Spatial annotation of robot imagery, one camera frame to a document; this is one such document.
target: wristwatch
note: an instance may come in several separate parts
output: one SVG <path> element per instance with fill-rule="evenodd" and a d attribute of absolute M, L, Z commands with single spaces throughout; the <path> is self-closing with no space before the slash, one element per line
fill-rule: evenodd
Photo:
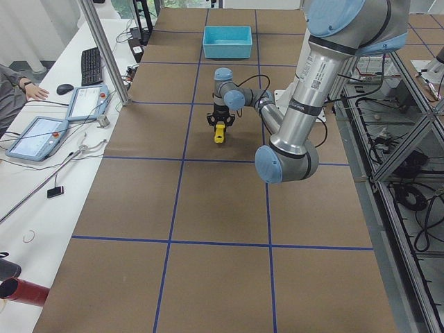
<path fill-rule="evenodd" d="M 33 81 L 28 81 L 23 84 L 23 90 L 25 90 L 27 85 L 30 85 Z"/>

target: tablet screen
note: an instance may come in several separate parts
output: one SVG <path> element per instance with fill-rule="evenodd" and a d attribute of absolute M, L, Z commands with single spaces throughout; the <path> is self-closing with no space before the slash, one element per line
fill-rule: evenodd
<path fill-rule="evenodd" d="M 61 121 L 38 119 L 10 152 L 31 157 L 37 156 L 60 123 Z"/>
<path fill-rule="evenodd" d="M 96 112 L 97 100 L 99 99 L 100 87 L 85 87 L 77 91 L 74 106 L 70 117 L 85 117 Z"/>

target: hand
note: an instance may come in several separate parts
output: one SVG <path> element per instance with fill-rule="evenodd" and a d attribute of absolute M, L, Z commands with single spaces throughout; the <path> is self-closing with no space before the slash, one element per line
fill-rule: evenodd
<path fill-rule="evenodd" d="M 26 99 L 36 99 L 36 100 L 45 100 L 48 97 L 48 92 L 35 85 L 34 83 L 30 83 L 25 86 Z"/>

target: gray sleeve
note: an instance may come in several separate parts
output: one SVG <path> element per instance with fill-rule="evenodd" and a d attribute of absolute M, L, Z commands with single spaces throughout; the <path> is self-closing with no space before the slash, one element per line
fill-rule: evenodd
<path fill-rule="evenodd" d="M 25 78 L 24 75 L 21 75 L 20 73 L 13 71 L 11 68 L 7 68 L 3 65 L 0 65 L 0 72 L 8 79 L 9 82 L 14 85 L 19 85 L 19 81 L 22 78 Z"/>

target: keyboard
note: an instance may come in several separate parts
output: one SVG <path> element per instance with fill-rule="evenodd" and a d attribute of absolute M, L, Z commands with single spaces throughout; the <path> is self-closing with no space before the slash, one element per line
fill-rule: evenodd
<path fill-rule="evenodd" d="M 99 48 L 93 47 L 82 52 L 81 69 L 82 86 L 96 85 L 103 82 Z"/>

